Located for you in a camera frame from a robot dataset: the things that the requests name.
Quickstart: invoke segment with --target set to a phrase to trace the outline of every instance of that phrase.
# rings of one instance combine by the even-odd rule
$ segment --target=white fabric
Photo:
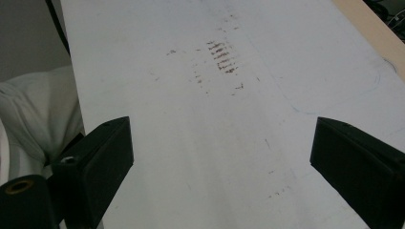
[[[56,159],[83,128],[72,67],[0,83],[0,118],[4,124],[0,130],[1,182],[43,175],[44,165]]]
[[[9,178],[9,168],[10,168],[9,139],[7,138],[3,122],[0,119],[0,185],[7,182]]]

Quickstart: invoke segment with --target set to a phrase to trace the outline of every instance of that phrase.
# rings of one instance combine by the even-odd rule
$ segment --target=black cable
[[[59,38],[63,43],[63,46],[65,47],[66,52],[68,52],[68,55],[71,55],[71,51],[69,49],[69,43],[68,40],[66,39],[65,33],[62,30],[62,27],[60,26],[59,18],[57,18],[56,11],[54,10],[54,6],[52,3],[52,0],[45,0],[48,6],[48,10],[51,14],[53,24],[56,27],[57,33],[59,34]]]

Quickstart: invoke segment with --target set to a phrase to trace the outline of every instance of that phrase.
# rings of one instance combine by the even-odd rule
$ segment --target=black plastic part
[[[311,165],[372,228],[402,228],[405,155],[359,129],[319,117]]]
[[[68,228],[96,228],[133,165],[129,117],[98,126],[52,164]]]
[[[29,175],[0,187],[0,228],[58,228],[45,178]]]
[[[66,39],[65,33],[63,32],[62,26],[60,25],[59,18],[57,18],[56,10],[54,9],[52,0],[45,0],[45,2],[47,4],[48,11],[50,12],[51,18],[53,20],[53,24],[56,27],[57,34],[59,35],[59,38],[62,41],[66,52],[68,52],[68,55],[71,56],[68,39]]]

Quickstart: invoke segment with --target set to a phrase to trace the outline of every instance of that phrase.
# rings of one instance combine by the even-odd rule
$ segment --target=white surface
[[[105,228],[366,227],[309,165],[316,118],[404,151],[405,88],[331,2],[62,6],[87,132],[131,116]]]

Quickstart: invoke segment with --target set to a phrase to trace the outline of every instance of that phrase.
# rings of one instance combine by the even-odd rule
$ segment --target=screw hole
[[[9,185],[6,188],[6,194],[8,195],[16,195],[26,190],[30,189],[33,186],[33,181],[30,179],[20,180],[16,183]]]
[[[60,160],[60,162],[65,164],[73,164],[76,162],[76,159],[73,156],[66,156]]]

